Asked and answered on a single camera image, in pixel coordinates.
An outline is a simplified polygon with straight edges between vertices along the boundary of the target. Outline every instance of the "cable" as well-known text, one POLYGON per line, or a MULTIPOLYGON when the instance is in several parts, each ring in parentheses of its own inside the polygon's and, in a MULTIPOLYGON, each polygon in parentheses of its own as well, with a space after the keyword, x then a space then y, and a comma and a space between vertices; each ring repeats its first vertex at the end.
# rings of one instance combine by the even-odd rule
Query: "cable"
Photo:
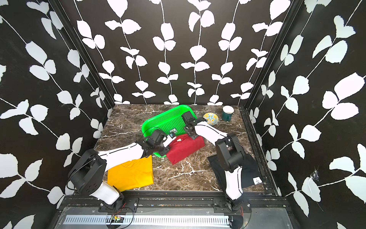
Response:
MULTIPOLYGON (((223 136, 223 137, 227 137, 227 136, 225 136, 225 135, 220 134, 219 132, 217 132, 214 128, 212 128, 212 127, 210 127, 210 126, 200 125, 200 124, 197 124, 196 126, 205 126, 205 127, 208 127, 208 128, 210 128, 211 130, 213 130, 213 131, 215 131, 216 133, 218 133, 219 135, 221 135, 221 136, 223 136)), ((243 147, 243 149, 245 149, 245 151, 246 151, 246 152, 248 152, 248 150, 247 150, 247 149, 246 149, 242 144, 240 144, 239 142, 235 141, 234 139, 230 139, 230 140, 232 140, 232 141, 234 141, 234 142, 238 143, 239 145, 241 145, 241 146, 243 147)))

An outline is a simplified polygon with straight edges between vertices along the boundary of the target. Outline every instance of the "leaf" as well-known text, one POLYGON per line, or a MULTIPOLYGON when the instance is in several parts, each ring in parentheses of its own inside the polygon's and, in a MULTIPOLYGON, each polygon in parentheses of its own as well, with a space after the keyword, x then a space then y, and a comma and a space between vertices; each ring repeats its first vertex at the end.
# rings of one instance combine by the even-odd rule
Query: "leaf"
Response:
POLYGON ((313 58, 322 50, 332 46, 332 38, 327 35, 325 36, 315 47, 315 50, 313 52, 313 58))
POLYGON ((137 66, 139 66, 139 67, 147 65, 147 61, 143 56, 137 55, 135 60, 136 60, 137 66))
POLYGON ((159 77, 156 81, 163 83, 163 84, 168 84, 169 80, 168 78, 166 78, 165 76, 159 77))
POLYGON ((48 108, 40 104, 34 105, 30 108, 30 112, 33 118, 39 122, 45 120, 47 116, 47 111, 48 108))
POLYGON ((105 47, 105 40, 104 37, 100 34, 95 35, 94 42, 97 45, 98 48, 104 49, 105 47))
POLYGON ((267 92, 267 88, 266 88, 266 85, 262 84, 261 85, 261 89, 262 89, 262 95, 264 96, 267 92))
POLYGON ((246 92, 247 90, 251 89, 253 87, 253 84, 251 82, 246 82, 240 85, 240 89, 242 92, 246 92))
POLYGON ((276 135, 276 126, 275 125, 271 125, 269 128, 268 128, 268 132, 269 134, 274 137, 276 135))
POLYGON ((122 95, 120 95, 120 94, 114 94, 113 95, 113 98, 114 98, 114 100, 115 101, 118 101, 118 102, 121 102, 122 103, 122 95))
POLYGON ((53 38, 56 39, 55 34, 53 33, 52 30, 52 22, 50 19, 48 18, 41 18, 41 22, 43 27, 45 28, 46 32, 53 38))
POLYGON ((275 83, 275 81, 276 81, 276 74, 274 71, 272 71, 268 77, 268 87, 272 86, 275 83))
POLYGON ((80 67, 80 55, 77 50, 70 49, 67 54, 67 60, 76 67, 80 67))
POLYGON ((333 92, 326 91, 323 96, 322 106, 325 109, 332 109, 338 103, 338 99, 333 92))
POLYGON ((259 134, 257 134, 257 139, 258 139, 259 145, 262 147, 262 137, 259 134))
POLYGON ((59 17, 57 16, 57 14, 53 11, 49 12, 49 15, 51 17, 52 20, 52 24, 56 27, 56 29, 62 29, 64 26, 62 25, 59 17))
POLYGON ((194 63, 191 62, 186 62, 186 63, 181 63, 180 64, 184 69, 188 69, 190 67, 194 67, 194 63))
POLYGON ((294 187, 295 191, 297 191, 297 184, 296 184, 296 181, 294 179, 294 177, 292 176, 291 173, 288 173, 288 177, 287 177, 287 180, 292 184, 292 186, 294 187))
POLYGON ((259 51, 256 48, 252 48, 251 49, 251 52, 254 53, 257 57, 264 56, 264 55, 266 55, 268 53, 267 51, 259 51))
POLYGON ((35 59, 42 65, 45 63, 47 59, 47 54, 36 43, 34 43, 33 41, 29 42, 25 45, 25 49, 27 50, 28 54, 33 57, 33 59, 35 59))
POLYGON ((302 159, 305 158, 305 149, 300 142, 294 141, 291 147, 302 159))
POLYGON ((24 178, 13 181, 9 186, 7 186, 1 193, 1 198, 11 198, 16 195, 19 188, 26 182, 24 178))
POLYGON ((257 59, 255 59, 254 57, 250 58, 248 60, 246 70, 248 71, 250 69, 250 67, 253 66, 253 64, 255 64, 256 62, 257 62, 257 59))
POLYGON ((122 22, 122 29, 125 34, 133 34, 141 29, 139 24, 131 19, 125 19, 122 22))
POLYGON ((189 49, 189 52, 191 53, 192 58, 195 61, 198 61, 199 59, 201 59, 201 57, 203 57, 206 54, 207 49, 204 48, 202 45, 196 45, 191 47, 189 49))
POLYGON ((352 193, 366 203, 366 177, 351 176, 346 177, 346 185, 352 193))
POLYGON ((167 63, 164 62, 159 62, 158 67, 160 69, 160 71, 164 72, 165 75, 168 75, 170 72, 170 65, 168 65, 167 63))
POLYGON ((16 115, 24 115, 29 107, 28 100, 20 102, 15 109, 9 109, 0 115, 0 119, 10 118, 16 115))
POLYGON ((295 37, 294 41, 292 42, 289 53, 296 54, 299 51, 300 47, 301 47, 303 39, 304 39, 303 36, 297 35, 295 37))
POLYGON ((281 56, 280 56, 280 60, 283 61, 286 56, 288 54, 288 45, 285 44, 283 47, 282 47, 282 51, 281 51, 281 56))
POLYGON ((257 24, 252 25, 252 28, 253 28, 254 32, 257 33, 263 29, 268 29, 268 25, 266 23, 262 22, 262 23, 257 23, 257 24))
POLYGON ((358 107, 353 103, 339 103, 330 113, 335 120, 349 119, 358 114, 358 107))
POLYGON ((333 161, 329 164, 329 169, 340 169, 343 171, 348 171, 351 173, 355 172, 355 165, 351 158, 349 157, 340 157, 333 159, 333 161))
POLYGON ((294 193, 294 199, 296 203, 300 206, 304 214, 308 217, 309 216, 309 205, 305 196, 301 192, 294 193))
POLYGON ((345 226, 337 222, 337 229, 347 229, 345 226))
POLYGON ((227 83, 231 83, 232 79, 230 77, 224 77, 221 81, 220 84, 227 84, 227 83))
POLYGON ((271 149, 271 158, 272 160, 277 160, 280 158, 280 152, 278 151, 278 149, 271 149))
POLYGON ((292 89, 293 95, 303 95, 309 91, 309 80, 302 75, 296 77, 294 82, 294 88, 292 89))
POLYGON ((197 21, 200 18, 201 17, 195 12, 191 12, 191 14, 189 15, 188 25, 189 25, 189 29, 191 30, 191 32, 193 32, 194 25, 197 23, 197 21))
POLYGON ((95 49, 95 42, 90 38, 83 38, 82 41, 91 49, 95 49))
POLYGON ((47 73, 46 69, 41 66, 32 65, 29 68, 29 72, 32 73, 35 77, 37 77, 40 80, 44 80, 44 81, 49 80, 49 74, 47 73))
POLYGON ((231 71, 232 67, 233 67, 232 62, 228 62, 228 63, 221 65, 221 74, 224 76, 226 73, 231 71))
POLYGON ((114 76, 112 77, 112 82, 113 82, 113 83, 115 83, 115 84, 117 84, 117 83, 119 83, 119 82, 122 82, 122 81, 124 81, 124 78, 122 78, 122 77, 119 77, 119 76, 117 76, 117 75, 114 75, 114 76))
POLYGON ((70 135, 68 133, 64 133, 60 135, 59 139, 56 142, 57 150, 68 150, 70 149, 70 135))
POLYGON ((117 22, 115 20, 107 21, 104 23, 108 28, 111 30, 115 30, 117 27, 122 27, 122 24, 120 22, 117 22))
POLYGON ((259 108, 258 107, 256 107, 255 109, 254 109, 254 117, 255 118, 257 118, 258 117, 258 115, 259 115, 259 108))
POLYGON ((178 79, 178 74, 173 74, 173 75, 170 75, 168 77, 169 80, 177 80, 178 79))
POLYGON ((333 22, 336 26, 336 38, 348 38, 356 34, 352 26, 344 26, 344 20, 341 16, 335 16, 333 22))
POLYGON ((168 96, 170 102, 174 103, 178 101, 178 98, 175 95, 169 95, 168 96))
POLYGON ((146 83, 145 81, 137 81, 136 83, 135 83, 135 85, 136 85, 136 87, 138 88, 138 89, 140 89, 141 91, 144 91, 148 86, 149 86, 149 84, 148 83, 146 83))
POLYGON ((132 69, 132 64, 134 63, 135 59, 130 57, 130 56, 126 56, 126 64, 127 66, 132 69))
POLYGON ((341 63, 347 53, 347 43, 344 40, 333 45, 325 55, 325 60, 329 63, 341 63))
POLYGON ((210 6, 210 2, 204 0, 204 1, 198 1, 198 0, 188 0, 189 3, 193 4, 199 11, 205 10, 210 6))
POLYGON ((287 54, 286 58, 285 58, 285 66, 291 64, 294 61, 294 56, 292 56, 292 54, 287 54))
POLYGON ((127 9, 127 0, 107 0, 109 6, 121 18, 127 9))
POLYGON ((301 138, 307 141, 318 141, 320 135, 321 132, 315 126, 306 125, 302 129, 301 138))
POLYGON ((215 24, 215 17, 213 13, 209 10, 205 10, 201 17, 201 26, 206 28, 215 24))
POLYGON ((18 175, 18 160, 12 154, 0 154, 0 178, 18 175))
POLYGON ((61 191, 61 188, 55 186, 51 189, 50 193, 47 195, 47 198, 51 204, 56 204, 61 197, 63 197, 64 193, 61 191))
POLYGON ((290 98, 288 90, 284 86, 281 86, 281 95, 285 96, 286 98, 290 98))
POLYGON ((343 79, 341 79, 335 86, 334 91, 336 92, 339 100, 347 98, 361 90, 365 80, 353 73, 343 79))
POLYGON ((362 144, 357 144, 357 151, 360 155, 360 169, 365 172, 366 170, 366 148, 362 144))
POLYGON ((210 66, 206 62, 197 62, 197 64, 194 65, 195 71, 203 71, 205 69, 209 69, 210 66))
POLYGON ((31 117, 27 117, 27 118, 21 119, 19 121, 19 126, 27 134, 38 135, 38 132, 36 131, 36 129, 33 126, 33 122, 32 122, 32 118, 31 117))
POLYGON ((268 95, 268 98, 272 98, 273 96, 273 92, 270 89, 267 90, 266 94, 268 95))
POLYGON ((78 154, 80 152, 82 141, 83 137, 79 137, 73 142, 71 149, 74 153, 78 154))
POLYGON ((189 98, 192 96, 193 92, 195 92, 195 90, 193 88, 188 89, 189 98))
POLYGON ((271 25, 269 25, 267 32, 266 32, 266 36, 267 37, 271 37, 273 35, 276 35, 279 33, 280 29, 282 27, 282 22, 275 22, 272 23, 271 25))
POLYGON ((109 74, 111 74, 114 70, 114 64, 110 60, 104 61, 102 63, 102 66, 104 70, 106 70, 109 74))
POLYGON ((266 57, 262 57, 260 60, 258 60, 257 64, 255 65, 256 68, 263 67, 264 63, 266 62, 266 57))
POLYGON ((27 2, 27 6, 31 9, 41 11, 45 15, 47 15, 47 13, 49 11, 49 5, 47 2, 44 2, 44 1, 41 2, 39 5, 35 2, 29 1, 29 2, 27 2))
POLYGON ((161 34, 163 35, 163 38, 165 41, 174 38, 174 31, 173 31, 172 25, 170 23, 161 24, 160 31, 161 31, 161 34))
POLYGON ((42 160, 43 159, 37 160, 37 161, 33 162, 25 170, 25 179, 27 181, 32 182, 32 181, 34 181, 38 177, 39 171, 40 171, 40 167, 42 165, 42 160))
POLYGON ((273 161, 268 161, 267 162, 267 165, 268 165, 268 168, 270 169, 270 170, 272 170, 272 171, 276 171, 277 170, 277 166, 276 166, 276 164, 273 162, 273 161))
POLYGON ((297 114, 299 111, 299 105, 295 98, 288 98, 285 102, 285 106, 287 109, 294 112, 295 114, 297 114))
POLYGON ((298 137, 299 137, 299 134, 298 134, 298 132, 297 132, 296 127, 295 127, 295 125, 294 125, 294 124, 290 127, 289 132, 290 132, 290 134, 291 134, 291 136, 292 136, 292 139, 293 139, 294 141, 297 141, 297 139, 298 139, 298 137))
POLYGON ((56 66, 55 66, 55 62, 53 60, 48 60, 45 63, 45 69, 48 73, 50 74, 55 74, 56 73, 56 66))
POLYGON ((173 41, 173 40, 169 40, 169 41, 166 41, 166 42, 164 43, 165 48, 166 48, 168 51, 172 51, 172 50, 173 50, 173 48, 175 47, 175 44, 176 44, 176 42, 175 42, 175 41, 173 41))

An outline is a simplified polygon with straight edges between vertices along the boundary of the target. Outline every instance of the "black t-shirt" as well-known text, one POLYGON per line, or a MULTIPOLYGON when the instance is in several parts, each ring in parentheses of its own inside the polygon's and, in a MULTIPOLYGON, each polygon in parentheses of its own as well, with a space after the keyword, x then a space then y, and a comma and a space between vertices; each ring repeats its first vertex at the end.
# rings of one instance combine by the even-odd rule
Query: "black t-shirt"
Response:
MULTIPOLYGON (((210 162, 211 168, 215 173, 216 179, 219 183, 221 190, 225 192, 226 190, 226 177, 225 171, 220 166, 219 162, 217 161, 217 155, 213 155, 207 158, 210 162)), ((242 166, 242 188, 249 187, 254 185, 254 180, 257 177, 261 177, 258 165, 256 161, 251 157, 249 154, 245 154, 244 160, 241 162, 240 166, 242 166)))

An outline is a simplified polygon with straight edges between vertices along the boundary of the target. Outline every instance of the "vent grille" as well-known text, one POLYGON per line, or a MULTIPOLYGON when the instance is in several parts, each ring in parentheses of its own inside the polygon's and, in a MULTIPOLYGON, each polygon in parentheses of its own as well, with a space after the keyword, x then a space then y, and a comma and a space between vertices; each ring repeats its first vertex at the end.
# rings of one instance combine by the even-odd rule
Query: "vent grille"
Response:
MULTIPOLYGON (((128 225, 132 215, 121 215, 123 223, 112 225, 128 225)), ((67 215, 63 224, 104 225, 111 222, 110 215, 67 215)), ((131 225, 159 225, 159 226, 216 226, 228 227, 229 217, 225 215, 135 215, 131 225)))

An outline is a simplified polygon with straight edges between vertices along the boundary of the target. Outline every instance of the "folded red shirt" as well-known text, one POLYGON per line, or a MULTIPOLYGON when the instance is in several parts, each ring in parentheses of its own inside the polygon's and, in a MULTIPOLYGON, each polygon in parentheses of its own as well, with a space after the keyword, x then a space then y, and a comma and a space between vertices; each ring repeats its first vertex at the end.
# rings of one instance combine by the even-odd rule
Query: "folded red shirt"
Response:
POLYGON ((202 136, 198 136, 198 138, 193 140, 188 134, 183 134, 169 144, 170 150, 167 153, 167 157, 174 165, 204 146, 205 141, 202 136))

